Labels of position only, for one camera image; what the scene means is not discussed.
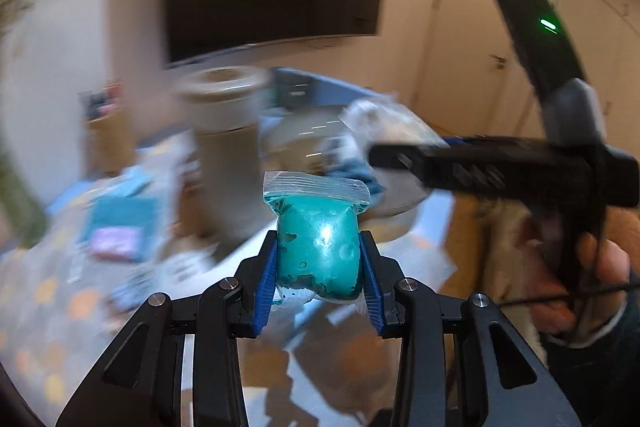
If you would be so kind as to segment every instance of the door handle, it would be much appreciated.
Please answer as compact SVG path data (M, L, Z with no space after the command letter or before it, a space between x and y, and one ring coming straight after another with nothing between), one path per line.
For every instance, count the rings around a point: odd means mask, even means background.
M495 68L497 70L503 70L507 65L507 59L504 57L498 57L498 55L489 55L495 59Z

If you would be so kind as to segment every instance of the finger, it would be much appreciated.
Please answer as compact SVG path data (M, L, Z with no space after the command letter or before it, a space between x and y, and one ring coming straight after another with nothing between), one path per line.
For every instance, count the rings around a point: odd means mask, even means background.
M527 297L547 297L567 293L566 288L548 269L540 250L532 245L522 249Z
M585 270L594 270L595 276L605 284L628 282L631 262L628 254L615 243L603 239L600 254L596 256L597 240L590 233L578 242L578 260Z
M550 306L548 304L532 304L531 320L538 331L557 335L574 327L575 314L566 304Z
M578 242L578 259L585 269L594 269L594 274L605 284L628 282L631 261L628 254L612 241L603 240L596 256L596 238L585 234ZM602 295L595 299L594 317L599 321L611 318L622 306L626 294L623 291Z

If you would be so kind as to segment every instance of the clear plastic bag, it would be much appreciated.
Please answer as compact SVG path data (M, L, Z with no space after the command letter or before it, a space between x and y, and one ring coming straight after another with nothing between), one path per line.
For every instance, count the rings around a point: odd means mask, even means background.
M416 114L389 96L354 100L341 113L340 119L365 154L374 142L447 146Z
M267 172L264 201L278 214L276 285L295 300L352 300L362 290L357 214L370 204L359 180Z

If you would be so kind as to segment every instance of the green led light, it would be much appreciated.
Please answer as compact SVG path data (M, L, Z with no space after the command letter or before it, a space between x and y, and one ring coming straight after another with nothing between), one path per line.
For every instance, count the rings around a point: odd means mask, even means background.
M547 21L546 19L540 19L540 24L542 24L546 30L549 30L553 33L558 32L558 27L555 24Z

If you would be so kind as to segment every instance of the sleeve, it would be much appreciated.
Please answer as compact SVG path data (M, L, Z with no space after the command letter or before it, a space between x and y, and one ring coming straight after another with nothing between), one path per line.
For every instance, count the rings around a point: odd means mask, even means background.
M583 425L590 425L616 402L639 370L638 296L629 293L618 323L594 343L580 349L559 345L541 335L549 372L566 394Z

